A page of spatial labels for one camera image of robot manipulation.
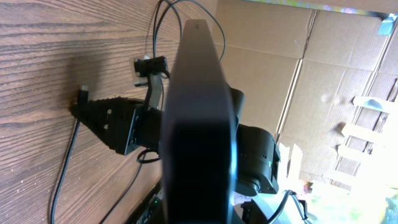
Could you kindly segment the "Galaxy smartphone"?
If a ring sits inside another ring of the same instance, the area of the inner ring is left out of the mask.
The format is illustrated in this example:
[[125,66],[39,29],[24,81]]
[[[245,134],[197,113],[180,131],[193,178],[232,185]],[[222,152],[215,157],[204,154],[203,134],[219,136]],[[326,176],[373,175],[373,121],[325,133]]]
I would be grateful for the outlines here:
[[167,223],[229,223],[236,176],[231,93],[204,19],[185,23],[162,115]]

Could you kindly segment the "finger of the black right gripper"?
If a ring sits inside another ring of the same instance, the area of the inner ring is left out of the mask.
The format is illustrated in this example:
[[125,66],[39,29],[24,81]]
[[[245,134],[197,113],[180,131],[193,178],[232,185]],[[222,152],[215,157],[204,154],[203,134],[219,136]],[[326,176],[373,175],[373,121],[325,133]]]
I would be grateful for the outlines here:
[[144,101],[131,98],[90,100],[71,107],[72,115],[116,153],[127,155],[134,143],[134,118]]

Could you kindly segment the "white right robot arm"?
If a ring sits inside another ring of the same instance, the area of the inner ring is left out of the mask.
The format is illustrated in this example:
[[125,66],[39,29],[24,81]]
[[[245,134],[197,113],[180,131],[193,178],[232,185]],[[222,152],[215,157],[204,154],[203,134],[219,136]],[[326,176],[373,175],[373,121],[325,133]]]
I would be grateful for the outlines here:
[[234,88],[171,87],[165,111],[143,100],[79,103],[72,115],[120,155],[141,147],[162,161],[165,196],[150,223],[234,223],[229,195],[278,192],[280,152],[272,135],[240,124]]

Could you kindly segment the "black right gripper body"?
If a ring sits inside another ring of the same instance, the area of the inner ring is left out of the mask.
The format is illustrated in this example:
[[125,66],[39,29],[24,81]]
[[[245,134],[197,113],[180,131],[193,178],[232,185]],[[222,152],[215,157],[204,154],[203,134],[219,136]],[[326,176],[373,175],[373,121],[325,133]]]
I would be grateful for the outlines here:
[[140,108],[134,117],[133,143],[158,151],[161,122],[161,110]]

